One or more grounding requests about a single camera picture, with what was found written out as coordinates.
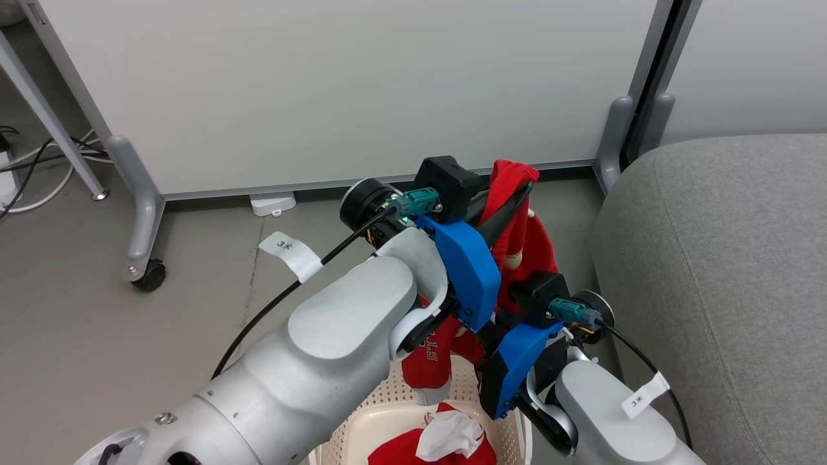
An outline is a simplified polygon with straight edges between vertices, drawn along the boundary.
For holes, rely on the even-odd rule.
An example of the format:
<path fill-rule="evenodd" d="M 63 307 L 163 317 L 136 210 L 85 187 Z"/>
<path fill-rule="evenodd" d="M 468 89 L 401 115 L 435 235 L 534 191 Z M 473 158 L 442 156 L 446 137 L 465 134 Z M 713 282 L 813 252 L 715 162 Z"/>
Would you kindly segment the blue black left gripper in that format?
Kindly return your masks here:
<path fill-rule="evenodd" d="M 438 223 L 429 216 L 419 216 L 415 221 L 436 243 L 459 302 L 457 319 L 474 333 L 490 321 L 499 294 L 501 276 L 490 249 L 529 198 L 532 188 L 533 183 L 523 183 L 487 220 L 481 220 L 481 216 L 490 191 L 476 194 L 468 205 L 468 223 L 481 220 L 481 235 L 463 220 Z"/>

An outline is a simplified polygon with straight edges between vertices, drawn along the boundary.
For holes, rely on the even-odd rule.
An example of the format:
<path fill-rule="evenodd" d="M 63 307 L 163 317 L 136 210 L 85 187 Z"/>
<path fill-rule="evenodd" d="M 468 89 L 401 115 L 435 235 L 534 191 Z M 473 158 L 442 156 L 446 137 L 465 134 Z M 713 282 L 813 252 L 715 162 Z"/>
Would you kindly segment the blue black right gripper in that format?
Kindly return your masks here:
<path fill-rule="evenodd" d="M 568 343 L 562 329 L 561 322 L 543 329 L 530 324 L 507 329 L 488 321 L 477 332 L 485 350 L 477 367 L 479 404 L 488 417 L 499 420 L 516 408 L 516 400 L 528 394 L 529 374 L 534 374 L 537 392 L 556 381 L 567 365 Z"/>

